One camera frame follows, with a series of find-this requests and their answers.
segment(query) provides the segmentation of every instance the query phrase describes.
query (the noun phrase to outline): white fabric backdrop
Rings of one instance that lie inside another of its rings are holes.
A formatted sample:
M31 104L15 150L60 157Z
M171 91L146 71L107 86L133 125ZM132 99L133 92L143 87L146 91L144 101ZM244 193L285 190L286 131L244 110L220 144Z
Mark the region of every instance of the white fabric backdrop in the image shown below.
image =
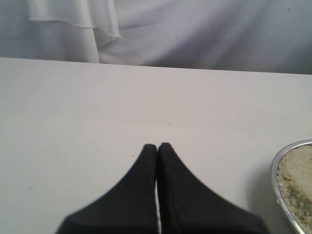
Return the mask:
M311 12L310 0L0 0L0 56L312 74Z

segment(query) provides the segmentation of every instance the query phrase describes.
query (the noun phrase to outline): white tabletop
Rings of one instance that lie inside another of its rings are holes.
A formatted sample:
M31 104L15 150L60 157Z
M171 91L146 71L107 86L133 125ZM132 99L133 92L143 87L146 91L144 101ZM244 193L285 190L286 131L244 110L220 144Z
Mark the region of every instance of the white tabletop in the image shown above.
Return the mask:
M170 142L234 204L290 234L270 184L312 138L312 77L0 58L0 233L52 234Z

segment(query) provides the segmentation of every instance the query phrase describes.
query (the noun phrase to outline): rice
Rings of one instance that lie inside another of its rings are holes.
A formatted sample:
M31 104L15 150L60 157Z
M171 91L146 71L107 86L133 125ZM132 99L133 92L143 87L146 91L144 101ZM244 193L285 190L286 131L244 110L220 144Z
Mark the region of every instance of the rice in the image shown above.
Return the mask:
M278 165L277 181L292 216L306 234L312 234L312 146L285 154Z

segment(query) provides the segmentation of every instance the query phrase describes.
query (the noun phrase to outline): metal bowl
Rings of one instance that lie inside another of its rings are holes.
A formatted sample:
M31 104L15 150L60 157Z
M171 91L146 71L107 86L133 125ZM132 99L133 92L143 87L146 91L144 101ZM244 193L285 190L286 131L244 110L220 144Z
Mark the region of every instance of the metal bowl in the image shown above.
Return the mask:
M303 145L312 145L312 140L303 140L303 141L298 141L293 144L290 144L283 149L281 149L275 158L273 159L272 165L271 165L271 181L273 185L274 192L276 194L277 198L277 203L279 204L280 208L282 209L287 221L289 222L290 226L293 228L293 230L297 234L305 234L305 232L301 229L301 227L298 225L296 220L293 218L291 212L288 210L287 205L284 202L284 199L281 195L281 192L279 190L279 186L277 183L277 169L279 162L281 161L282 157L288 153L290 150L293 150L295 148L298 148Z

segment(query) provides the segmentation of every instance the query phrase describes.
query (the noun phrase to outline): bowl of rice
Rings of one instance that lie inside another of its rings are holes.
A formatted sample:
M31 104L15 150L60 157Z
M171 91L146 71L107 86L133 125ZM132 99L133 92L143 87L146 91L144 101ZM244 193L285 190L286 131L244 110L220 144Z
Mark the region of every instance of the bowl of rice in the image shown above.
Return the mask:
M271 166L277 202L298 234L312 234L312 140L280 150Z

